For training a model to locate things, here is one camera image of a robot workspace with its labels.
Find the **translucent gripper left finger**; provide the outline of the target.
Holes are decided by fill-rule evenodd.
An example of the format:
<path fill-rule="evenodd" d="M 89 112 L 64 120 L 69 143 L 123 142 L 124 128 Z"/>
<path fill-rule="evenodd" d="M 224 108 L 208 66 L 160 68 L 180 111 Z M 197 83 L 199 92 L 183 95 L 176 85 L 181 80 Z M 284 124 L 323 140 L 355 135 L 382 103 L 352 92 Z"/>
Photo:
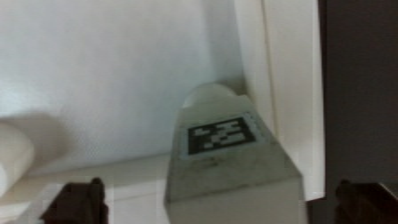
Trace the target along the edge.
<path fill-rule="evenodd" d="M 100 178 L 89 183 L 68 183 L 39 216 L 44 224 L 108 224 L 105 184 Z"/>

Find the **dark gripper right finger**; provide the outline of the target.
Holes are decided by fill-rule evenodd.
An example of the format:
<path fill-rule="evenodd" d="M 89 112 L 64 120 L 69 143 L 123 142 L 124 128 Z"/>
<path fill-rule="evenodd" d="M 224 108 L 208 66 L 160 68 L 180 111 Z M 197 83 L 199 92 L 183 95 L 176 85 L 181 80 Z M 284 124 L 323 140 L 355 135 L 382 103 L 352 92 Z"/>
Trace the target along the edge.
<path fill-rule="evenodd" d="M 334 224 L 398 224 L 398 183 L 339 182 Z"/>

